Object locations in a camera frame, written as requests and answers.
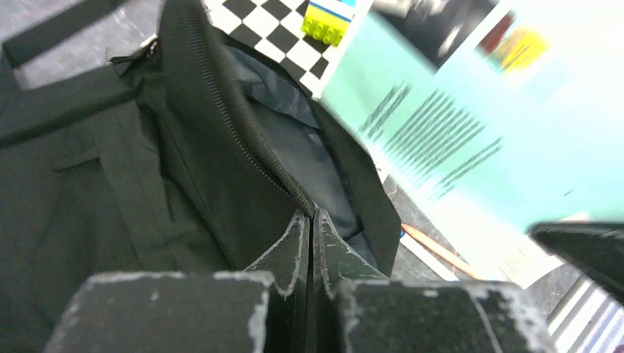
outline zipper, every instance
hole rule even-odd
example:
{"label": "zipper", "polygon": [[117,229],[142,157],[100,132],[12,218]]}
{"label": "zipper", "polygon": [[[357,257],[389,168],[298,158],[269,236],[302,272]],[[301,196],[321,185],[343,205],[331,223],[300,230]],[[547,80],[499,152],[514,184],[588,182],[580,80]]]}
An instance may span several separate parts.
{"label": "zipper", "polygon": [[[192,49],[194,51],[194,54],[195,54],[196,58],[199,61],[200,72],[202,74],[202,77],[204,78],[204,80],[208,84],[208,90],[210,90],[210,94],[211,94],[213,100],[215,101],[215,103],[216,103],[216,105],[217,105],[217,107],[219,109],[219,112],[221,113],[221,116],[223,117],[223,119],[225,121],[226,126],[227,126],[228,130],[230,131],[230,134],[234,138],[236,146],[238,147],[238,149],[240,149],[241,152],[243,152],[243,154],[245,155],[247,160],[265,178],[267,178],[276,188],[278,188],[279,190],[284,192],[291,199],[295,199],[293,197],[293,195],[281,185],[280,181],[276,180],[273,176],[271,176],[269,173],[267,173],[265,171],[265,169],[255,159],[255,157],[249,151],[249,148],[245,146],[245,144],[241,140],[240,136],[238,135],[238,132],[236,131],[236,128],[234,126],[234,123],[232,122],[230,114],[228,113],[227,108],[225,107],[225,103],[223,101],[223,98],[221,97],[221,94],[219,92],[219,86],[216,84],[216,80],[214,79],[213,71],[210,68],[210,65],[209,65],[208,61],[206,60],[206,58],[204,57],[204,55],[202,55],[202,53],[200,51],[201,49],[199,49],[199,47],[203,45],[203,37],[201,35],[199,35],[199,33],[202,31],[201,26],[198,25],[199,18],[196,17],[196,13],[193,11],[193,9],[191,9],[189,7],[189,4],[187,2],[185,2],[185,1],[182,2],[182,9],[186,13],[186,16],[183,16],[185,25],[193,28],[193,30],[190,33],[191,34],[191,46],[192,46]],[[189,21],[188,20],[188,16],[196,17],[196,20],[198,20],[198,21]]]}
{"label": "zipper", "polygon": [[145,56],[148,59],[151,59],[154,56],[154,53],[156,52],[156,48],[158,47],[158,39],[155,38],[150,44],[149,44],[149,48],[147,49],[147,53],[145,54]]}

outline black plastic object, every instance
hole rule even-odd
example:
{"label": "black plastic object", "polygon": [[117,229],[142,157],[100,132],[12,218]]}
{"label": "black plastic object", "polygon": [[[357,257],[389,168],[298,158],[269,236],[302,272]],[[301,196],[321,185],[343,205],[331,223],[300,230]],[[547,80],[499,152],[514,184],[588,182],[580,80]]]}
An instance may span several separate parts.
{"label": "black plastic object", "polygon": [[440,68],[493,8],[489,0],[414,0],[404,18],[381,15]]}
{"label": "black plastic object", "polygon": [[624,224],[543,223],[531,229],[531,237],[624,304]]}
{"label": "black plastic object", "polygon": [[555,351],[516,285],[392,282],[317,210],[243,272],[92,277],[44,353]]}

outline checkerboard card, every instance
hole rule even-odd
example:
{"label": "checkerboard card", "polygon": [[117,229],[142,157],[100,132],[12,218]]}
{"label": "checkerboard card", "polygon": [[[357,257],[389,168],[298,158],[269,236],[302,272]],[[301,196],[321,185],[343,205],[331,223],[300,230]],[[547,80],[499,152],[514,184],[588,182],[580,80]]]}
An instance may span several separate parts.
{"label": "checkerboard card", "polygon": [[306,94],[316,92],[336,48],[301,32],[308,0],[204,0],[210,22],[279,63]]}

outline pencil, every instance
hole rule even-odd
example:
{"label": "pencil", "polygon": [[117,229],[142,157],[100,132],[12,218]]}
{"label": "pencil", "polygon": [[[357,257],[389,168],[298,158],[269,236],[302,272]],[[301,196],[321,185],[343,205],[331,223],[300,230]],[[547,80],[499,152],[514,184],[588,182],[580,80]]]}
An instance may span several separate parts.
{"label": "pencil", "polygon": [[459,268],[462,272],[466,273],[468,276],[471,276],[474,279],[483,279],[482,276],[477,274],[477,271],[471,266],[465,263],[462,259],[455,256],[452,252],[448,251],[442,245],[438,244],[433,239],[429,238],[424,233],[420,232],[418,229],[409,226],[407,224],[401,224],[403,230],[408,233],[415,241],[421,243],[423,246],[431,250],[433,253],[437,254],[441,258],[445,259],[456,268]]}

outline black fabric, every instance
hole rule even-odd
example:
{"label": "black fabric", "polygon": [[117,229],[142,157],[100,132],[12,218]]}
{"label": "black fabric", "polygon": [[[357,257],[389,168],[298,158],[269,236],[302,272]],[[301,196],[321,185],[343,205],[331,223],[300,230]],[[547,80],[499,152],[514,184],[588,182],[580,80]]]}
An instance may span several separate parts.
{"label": "black fabric", "polygon": [[[263,136],[199,0],[167,1],[149,50],[20,91],[10,68],[117,4],[78,5],[66,13],[93,13],[58,32],[59,18],[37,26],[8,40],[0,57],[0,352],[38,352],[91,274],[242,270],[296,211],[313,215],[313,199]],[[368,154],[311,106],[389,274],[398,216]]]}
{"label": "black fabric", "polygon": [[319,135],[323,132],[303,92],[243,51],[225,48],[231,54],[233,74],[284,169],[319,207],[329,212],[340,236],[351,238],[360,232],[348,186]]}

